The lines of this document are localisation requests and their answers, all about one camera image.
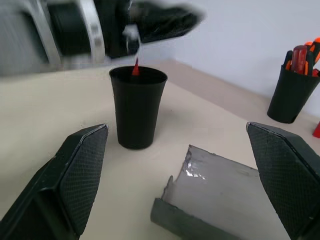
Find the blurred robot arm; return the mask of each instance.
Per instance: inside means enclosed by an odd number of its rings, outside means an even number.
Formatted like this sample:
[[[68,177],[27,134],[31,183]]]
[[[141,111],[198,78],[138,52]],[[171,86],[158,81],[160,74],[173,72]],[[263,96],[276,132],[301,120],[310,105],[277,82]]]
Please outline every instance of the blurred robot arm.
[[[106,64],[141,44],[183,36],[201,19],[185,6],[147,1],[0,0],[0,76],[79,68],[79,59]]]

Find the white table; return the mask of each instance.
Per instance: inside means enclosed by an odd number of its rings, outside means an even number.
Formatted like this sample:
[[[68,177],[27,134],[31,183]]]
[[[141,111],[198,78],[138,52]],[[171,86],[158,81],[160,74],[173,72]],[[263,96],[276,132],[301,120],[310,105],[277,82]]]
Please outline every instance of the white table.
[[[158,67],[174,77],[171,62]],[[151,223],[150,213],[170,175],[179,173],[189,144],[256,168],[247,120],[171,82],[164,89],[153,145],[139,151],[123,148],[117,141],[109,70],[1,79],[0,219],[68,135],[100,123],[107,123],[110,133],[81,240],[178,239]]]

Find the black cup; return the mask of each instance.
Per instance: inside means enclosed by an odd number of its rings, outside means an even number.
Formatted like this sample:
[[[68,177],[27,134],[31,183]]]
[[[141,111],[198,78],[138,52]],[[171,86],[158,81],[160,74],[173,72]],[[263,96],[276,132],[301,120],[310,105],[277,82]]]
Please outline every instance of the black cup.
[[[112,69],[112,82],[118,142],[127,149],[145,149],[154,141],[159,105],[167,75],[162,71],[133,66]]]
[[[277,122],[292,124],[320,82],[320,77],[298,74],[281,66],[268,116]]]

